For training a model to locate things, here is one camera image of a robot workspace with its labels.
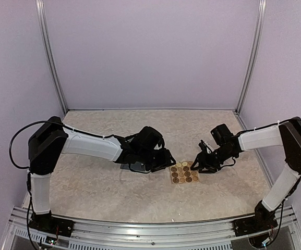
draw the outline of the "metal rail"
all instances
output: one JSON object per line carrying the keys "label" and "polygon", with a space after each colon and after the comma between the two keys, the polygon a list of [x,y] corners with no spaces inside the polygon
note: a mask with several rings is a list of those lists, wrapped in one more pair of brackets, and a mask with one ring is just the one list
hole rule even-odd
{"label": "metal rail", "polygon": [[[2,250],[9,250],[15,235],[27,238],[26,209],[15,207],[5,233]],[[59,237],[60,249],[209,249],[218,247],[231,249],[231,241],[246,238],[236,237],[232,221],[251,215],[219,220],[184,223],[119,223],[71,218],[75,222],[71,238]],[[275,214],[280,220],[280,211]],[[296,217],[291,207],[285,207],[282,227],[291,226],[295,230]],[[43,239],[53,236],[37,230],[30,230],[32,238]]]}
{"label": "metal rail", "polygon": [[58,97],[59,104],[61,106],[61,109],[62,109],[64,115],[66,115],[68,112],[68,106],[67,106],[66,99],[64,97],[62,87],[60,84],[60,80],[58,78],[57,71],[56,71],[56,66],[55,66],[53,53],[52,53],[52,49],[51,49],[51,44],[50,44],[50,38],[49,38],[49,34],[48,34],[44,2],[43,2],[43,0],[35,0],[35,2],[37,4],[39,25],[40,25],[45,53],[47,56],[47,62],[48,62],[49,68],[50,68],[52,78],[53,78],[53,83],[54,83],[54,87],[55,87],[55,91],[56,91],[56,94]]}
{"label": "metal rail", "polygon": [[240,92],[238,104],[236,107],[236,112],[239,114],[242,110],[250,82],[251,82],[251,77],[252,73],[255,67],[256,63],[256,58],[258,54],[258,47],[260,43],[260,38],[261,38],[261,31],[263,28],[263,23],[264,23],[264,17],[265,17],[265,9],[266,9],[266,0],[259,0],[259,9],[258,9],[258,16],[257,16],[257,24],[256,24],[256,29],[255,29],[255,35],[254,35],[254,41],[252,43],[252,49],[250,53],[250,58],[249,58],[249,64],[248,68],[244,77],[244,83],[242,90]]}
{"label": "metal rail", "polygon": [[[242,129],[247,129],[243,119],[240,117],[240,115],[234,111],[234,116],[236,117],[239,125],[241,126]],[[256,158],[258,160],[258,163],[260,165],[261,170],[264,173],[264,176],[266,178],[267,184],[269,185],[269,187],[271,188],[274,184],[274,180],[272,178],[272,175],[270,173],[270,171],[268,170],[268,168],[266,167],[266,162],[264,161],[263,157],[261,156],[261,152],[258,149],[255,149],[255,154],[256,154]]]}

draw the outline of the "white arm segment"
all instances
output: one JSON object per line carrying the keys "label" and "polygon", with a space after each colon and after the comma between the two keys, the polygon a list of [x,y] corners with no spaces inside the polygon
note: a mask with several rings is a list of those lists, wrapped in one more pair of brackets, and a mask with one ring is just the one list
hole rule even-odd
{"label": "white arm segment", "polygon": [[[120,156],[121,144],[115,137],[103,138],[75,132],[64,128],[68,139],[62,149],[62,154],[89,155],[116,161]],[[31,190],[33,210],[37,215],[48,214],[50,207],[51,174],[40,176],[31,174]]]}
{"label": "white arm segment", "polygon": [[90,155],[116,161],[120,156],[121,144],[115,137],[103,138],[64,129],[68,139],[62,149],[62,154]]}
{"label": "white arm segment", "polygon": [[262,205],[270,212],[276,210],[300,177],[286,164],[271,191],[262,200]]}
{"label": "white arm segment", "polygon": [[238,137],[239,145],[243,151],[261,147],[282,146],[279,126],[245,132]]}
{"label": "white arm segment", "polygon": [[33,210],[37,215],[48,214],[51,210],[50,179],[50,173],[44,176],[35,173],[31,174]]}

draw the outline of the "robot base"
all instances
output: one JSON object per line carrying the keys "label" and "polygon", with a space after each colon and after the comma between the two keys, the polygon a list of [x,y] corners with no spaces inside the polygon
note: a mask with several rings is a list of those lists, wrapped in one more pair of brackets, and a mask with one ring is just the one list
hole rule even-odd
{"label": "robot base", "polygon": [[235,235],[243,236],[270,230],[272,227],[276,228],[278,226],[278,223],[275,218],[270,218],[270,220],[268,220],[267,223],[257,225],[255,216],[252,216],[244,219],[234,220],[233,225]]}
{"label": "robot base", "polygon": [[267,246],[266,239],[270,237],[269,233],[257,235],[249,238],[250,245],[257,249],[265,249]]}
{"label": "robot base", "polygon": [[32,214],[29,227],[38,231],[70,237],[74,229],[74,222],[52,216],[52,213],[45,215]]}

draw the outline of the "aluminum frame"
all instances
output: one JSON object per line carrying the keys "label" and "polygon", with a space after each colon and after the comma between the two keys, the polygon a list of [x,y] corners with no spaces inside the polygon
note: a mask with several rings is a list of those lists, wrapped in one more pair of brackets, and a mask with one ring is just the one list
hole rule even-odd
{"label": "aluminum frame", "polygon": [[[240,117],[240,115],[234,111],[234,116],[236,117],[239,125],[242,127],[242,129],[247,129],[243,119]],[[270,171],[267,169],[266,167],[266,162],[264,161],[264,159],[262,158],[261,156],[261,152],[259,149],[255,149],[254,150],[255,154],[256,154],[256,157],[257,157],[257,160],[258,160],[258,163],[261,167],[261,170],[263,171],[264,173],[264,176],[266,178],[266,181],[267,181],[267,184],[269,185],[269,187],[271,188],[274,184],[274,179],[272,178],[272,175],[270,173]]]}
{"label": "aluminum frame", "polygon": [[265,17],[265,10],[266,10],[266,0],[259,0],[259,9],[258,9],[258,16],[257,16],[257,23],[256,23],[256,29],[255,29],[255,35],[254,35],[254,41],[252,43],[252,49],[250,53],[250,59],[248,63],[248,68],[244,77],[244,83],[242,90],[239,95],[236,112],[239,114],[242,110],[244,101],[246,99],[246,95],[248,93],[248,89],[251,82],[252,73],[254,71],[257,54],[258,54],[258,48],[262,33],[262,28],[264,24],[264,17]]}
{"label": "aluminum frame", "polygon": [[[27,210],[15,207],[7,225],[1,250],[10,250],[15,235],[27,237]],[[280,220],[280,210],[275,213]],[[181,223],[121,223],[106,222],[58,216],[75,222],[71,238],[60,236],[59,240],[65,247],[61,249],[200,249],[211,245],[228,244],[233,240],[247,236],[236,237],[233,220],[251,216],[244,215],[219,220]],[[300,229],[291,207],[283,211],[282,226],[289,226],[296,250],[301,250]],[[53,236],[30,229],[32,238]]]}
{"label": "aluminum frame", "polygon": [[63,94],[62,87],[60,84],[60,80],[57,75],[56,66],[53,58],[53,53],[50,44],[50,37],[47,28],[46,15],[45,15],[45,7],[43,0],[35,0],[38,12],[39,25],[41,30],[41,36],[44,44],[45,53],[47,56],[47,62],[50,68],[50,72],[53,78],[54,88],[57,94],[57,98],[62,109],[64,115],[68,112],[68,106],[66,102],[66,98]]}
{"label": "aluminum frame", "polygon": [[232,108],[106,108],[106,109],[69,109],[68,111],[103,111],[103,110],[216,110],[233,111]]}

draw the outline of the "black cable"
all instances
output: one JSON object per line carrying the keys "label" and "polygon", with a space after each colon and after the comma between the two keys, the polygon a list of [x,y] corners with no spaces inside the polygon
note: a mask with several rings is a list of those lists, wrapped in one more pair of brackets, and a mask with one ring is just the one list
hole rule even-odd
{"label": "black cable", "polygon": [[31,206],[32,206],[32,195],[30,195],[30,203],[29,203],[29,207],[27,209],[27,213],[26,213],[26,227],[27,227],[27,234],[29,235],[29,240],[31,242],[31,245],[33,246],[33,248],[35,250],[38,250],[36,248],[36,246],[34,245],[33,241],[32,241],[32,238],[31,238],[31,234],[30,234],[30,227],[29,227],[29,215],[30,215],[30,209],[31,209]]}
{"label": "black cable", "polygon": [[234,161],[233,164],[224,165],[224,166],[221,167],[221,169],[224,168],[224,167],[232,167],[232,166],[234,166],[236,164],[236,160],[234,159],[234,157],[232,157],[232,160]]}
{"label": "black cable", "polygon": [[276,207],[276,209],[270,214],[270,216],[266,219],[269,220],[273,215],[275,215],[276,211],[279,209],[279,207],[285,202],[285,200],[288,198],[289,196],[286,196],[286,198],[284,200],[282,200],[282,202],[279,204],[278,207]]}
{"label": "black cable", "polygon": [[278,237],[278,235],[279,235],[280,228],[281,228],[281,222],[282,222],[282,215],[283,215],[283,212],[284,212],[284,202],[285,202],[285,201],[283,201],[283,202],[282,202],[281,213],[280,213],[280,222],[279,222],[279,227],[278,227],[278,230],[277,230],[277,232],[276,232],[276,235],[275,235],[275,237],[274,237],[274,238],[273,238],[273,240],[271,241],[271,243],[270,243],[270,244],[268,244],[266,247],[268,247],[268,246],[272,245],[272,244],[273,244],[273,242],[276,240],[276,238],[277,238],[277,237]]}
{"label": "black cable", "polygon": [[13,142],[15,140],[15,138],[22,132],[24,131],[25,129],[31,127],[31,126],[34,126],[34,125],[37,125],[37,124],[42,124],[42,123],[50,123],[50,124],[55,124],[55,125],[59,125],[59,126],[62,126],[63,128],[66,128],[68,130],[72,130],[72,131],[75,131],[75,132],[78,132],[78,133],[81,133],[81,134],[86,134],[86,135],[90,135],[90,136],[93,136],[93,137],[97,137],[97,138],[110,138],[112,137],[113,135],[109,135],[109,136],[101,136],[101,135],[97,135],[97,134],[91,134],[91,133],[88,133],[88,132],[85,132],[85,131],[81,131],[81,130],[78,130],[78,129],[73,129],[67,125],[64,125],[63,123],[59,123],[59,122],[56,122],[56,121],[36,121],[36,122],[33,122],[33,123],[30,123],[28,125],[26,125],[25,127],[21,128],[20,130],[18,130],[14,136],[11,138],[10,140],[10,144],[9,144],[9,157],[10,157],[10,160],[12,162],[12,164],[18,168],[18,169],[29,169],[30,167],[27,166],[27,167],[21,167],[19,165],[17,165],[13,159],[13,156],[12,156],[12,152],[11,152],[11,149],[12,149],[12,146],[13,146]]}
{"label": "black cable", "polygon": [[269,125],[266,125],[266,126],[263,126],[263,127],[259,127],[259,128],[255,128],[255,129],[243,130],[243,131],[239,132],[238,134],[242,134],[242,133],[245,133],[245,132],[251,132],[251,131],[255,131],[255,130],[260,130],[260,129],[265,129],[265,128],[268,128],[268,127],[271,127],[271,126],[275,126],[275,125],[279,125],[279,124],[282,124],[282,123],[285,123],[285,122],[288,122],[288,121],[291,121],[291,120],[301,121],[301,118],[286,119],[286,120],[283,120],[283,121],[280,121],[280,122],[277,122],[277,123],[272,123],[272,124],[269,124]]}

